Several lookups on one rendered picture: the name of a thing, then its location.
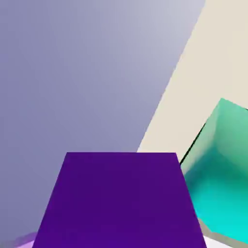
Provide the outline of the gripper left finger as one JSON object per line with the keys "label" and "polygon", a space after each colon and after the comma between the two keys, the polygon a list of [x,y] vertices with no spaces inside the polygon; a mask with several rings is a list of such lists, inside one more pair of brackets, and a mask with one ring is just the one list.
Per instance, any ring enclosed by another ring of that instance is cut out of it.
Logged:
{"label": "gripper left finger", "polygon": [[10,241],[7,245],[7,248],[22,248],[25,245],[32,246],[36,238],[36,235],[37,235],[37,232],[31,232],[29,234],[20,236]]}

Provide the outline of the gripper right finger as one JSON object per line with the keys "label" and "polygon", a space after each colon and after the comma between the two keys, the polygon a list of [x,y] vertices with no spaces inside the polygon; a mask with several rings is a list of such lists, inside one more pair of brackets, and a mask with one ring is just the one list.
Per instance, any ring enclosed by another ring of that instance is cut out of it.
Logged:
{"label": "gripper right finger", "polygon": [[207,245],[207,248],[248,248],[248,244],[223,236],[219,233],[212,232],[210,229],[203,223],[202,220],[198,219],[201,231]]}

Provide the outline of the small purple cube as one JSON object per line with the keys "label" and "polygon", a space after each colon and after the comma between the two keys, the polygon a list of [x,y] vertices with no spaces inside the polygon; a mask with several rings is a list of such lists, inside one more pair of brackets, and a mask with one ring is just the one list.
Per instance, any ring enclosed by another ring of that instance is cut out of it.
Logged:
{"label": "small purple cube", "polygon": [[207,248],[175,153],[68,152],[32,248]]}

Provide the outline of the large teal box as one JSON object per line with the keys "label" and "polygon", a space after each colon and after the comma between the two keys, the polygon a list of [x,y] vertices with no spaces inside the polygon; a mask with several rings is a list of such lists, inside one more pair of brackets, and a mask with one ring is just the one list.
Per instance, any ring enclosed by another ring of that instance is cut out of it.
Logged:
{"label": "large teal box", "polygon": [[203,234],[248,248],[248,109],[220,99],[180,165]]}

